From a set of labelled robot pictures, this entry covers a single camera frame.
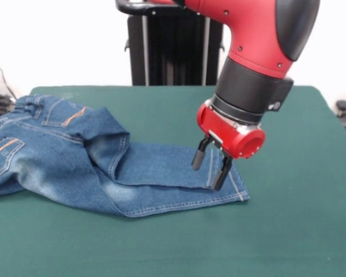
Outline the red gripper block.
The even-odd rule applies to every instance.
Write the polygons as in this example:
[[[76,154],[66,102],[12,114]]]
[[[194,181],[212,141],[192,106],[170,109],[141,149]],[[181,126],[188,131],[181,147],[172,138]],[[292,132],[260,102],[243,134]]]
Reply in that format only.
[[[219,148],[227,153],[219,160],[218,171],[213,189],[220,191],[231,170],[232,161],[238,158],[250,158],[263,146],[266,134],[258,125],[242,125],[217,113],[208,99],[200,106],[197,123],[205,136],[199,143],[192,160],[192,169],[197,171],[205,158],[206,148],[212,138]]]

